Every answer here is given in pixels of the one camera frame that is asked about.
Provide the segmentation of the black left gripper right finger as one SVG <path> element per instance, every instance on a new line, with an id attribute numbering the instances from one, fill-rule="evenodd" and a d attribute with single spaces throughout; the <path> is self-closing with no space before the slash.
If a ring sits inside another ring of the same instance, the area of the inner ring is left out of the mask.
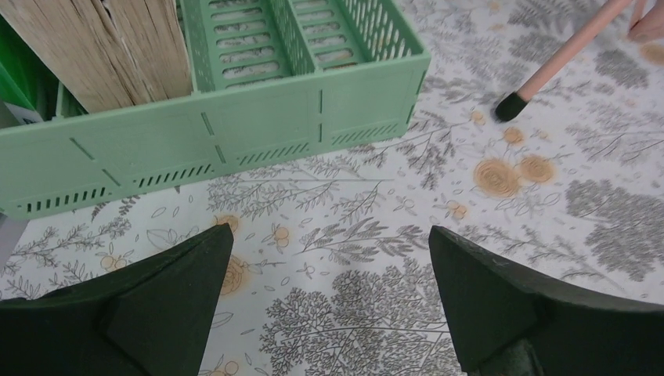
<path id="1" fill-rule="evenodd" d="M 429 249 L 469 375 L 660 375 L 663 307 L 549 277 L 442 226 Z"/>

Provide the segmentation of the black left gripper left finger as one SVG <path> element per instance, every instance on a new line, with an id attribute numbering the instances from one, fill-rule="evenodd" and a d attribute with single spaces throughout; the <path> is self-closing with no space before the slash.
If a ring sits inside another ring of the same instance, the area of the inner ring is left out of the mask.
<path id="1" fill-rule="evenodd" d="M 197 374 L 232 247 L 217 225 L 101 277 L 2 301 L 2 374 Z"/>

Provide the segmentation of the green plastic folder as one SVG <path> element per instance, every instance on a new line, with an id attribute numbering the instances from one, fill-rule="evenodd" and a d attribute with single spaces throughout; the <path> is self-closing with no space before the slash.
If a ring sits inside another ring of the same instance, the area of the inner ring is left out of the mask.
<path id="1" fill-rule="evenodd" d="M 18 124 L 51 120 L 59 82 L 6 20 L 1 20 L 1 101 Z"/>

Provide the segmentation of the purple 52-storey treehouse book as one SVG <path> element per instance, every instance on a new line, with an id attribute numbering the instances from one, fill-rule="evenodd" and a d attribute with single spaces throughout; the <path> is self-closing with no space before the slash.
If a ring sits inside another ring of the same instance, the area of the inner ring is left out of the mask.
<path id="1" fill-rule="evenodd" d="M 150 101 L 101 1 L 3 1 L 1 14 L 87 112 Z"/>

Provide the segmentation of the white sketch pad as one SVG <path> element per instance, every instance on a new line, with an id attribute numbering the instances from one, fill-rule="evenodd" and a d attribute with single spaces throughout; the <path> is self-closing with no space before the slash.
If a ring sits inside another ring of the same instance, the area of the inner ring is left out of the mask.
<path id="1" fill-rule="evenodd" d="M 0 219 L 0 262 L 1 268 L 5 266 L 9 257 L 13 253 L 17 242 L 23 235 L 29 221 L 25 219 L 10 219 L 4 214 L 1 214 Z"/>

